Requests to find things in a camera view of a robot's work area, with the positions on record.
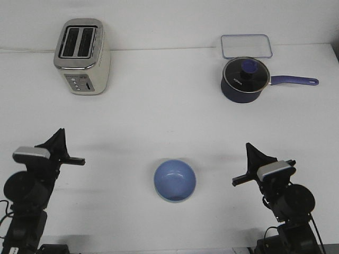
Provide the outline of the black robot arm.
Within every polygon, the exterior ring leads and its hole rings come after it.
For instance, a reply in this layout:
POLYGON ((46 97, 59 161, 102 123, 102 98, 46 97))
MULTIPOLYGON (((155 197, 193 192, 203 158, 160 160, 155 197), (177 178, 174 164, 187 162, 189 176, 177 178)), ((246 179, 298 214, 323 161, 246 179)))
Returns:
POLYGON ((246 144, 247 172, 232 179, 237 186, 256 181, 265 207, 280 223, 277 235, 259 239, 252 253, 325 253, 312 211, 315 198, 303 185, 290 177, 296 172, 295 160, 278 160, 246 144))
POLYGON ((12 158, 25 171, 13 174, 4 185, 4 195, 12 202, 10 226, 4 236, 2 253, 69 253, 66 244, 40 244, 55 182, 63 164, 85 165, 85 159, 71 157, 65 129, 60 128, 45 143, 17 148, 12 158))

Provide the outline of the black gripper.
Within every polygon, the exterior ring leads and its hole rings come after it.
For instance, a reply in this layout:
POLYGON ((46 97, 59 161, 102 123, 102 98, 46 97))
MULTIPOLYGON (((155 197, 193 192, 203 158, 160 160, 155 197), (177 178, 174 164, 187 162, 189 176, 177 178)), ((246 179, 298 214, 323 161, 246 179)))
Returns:
POLYGON ((36 145, 35 147, 47 149, 51 155, 51 158, 44 159, 41 163, 40 177, 44 182, 55 182, 60 174, 62 164, 85 165, 84 158, 69 156, 64 128, 60 128, 45 143, 36 145))
POLYGON ((287 160, 286 162, 292 168, 273 174, 267 177, 264 182, 261 182, 257 176, 258 169, 262 166, 274 163, 278 159, 265 155, 249 142, 246 143, 245 146, 247 154, 247 172, 244 175, 233 178, 232 185, 235 187, 237 185, 254 180, 258 184, 259 189, 264 196, 278 195, 283 188, 290 184, 290 177, 296 172, 296 161, 287 160))

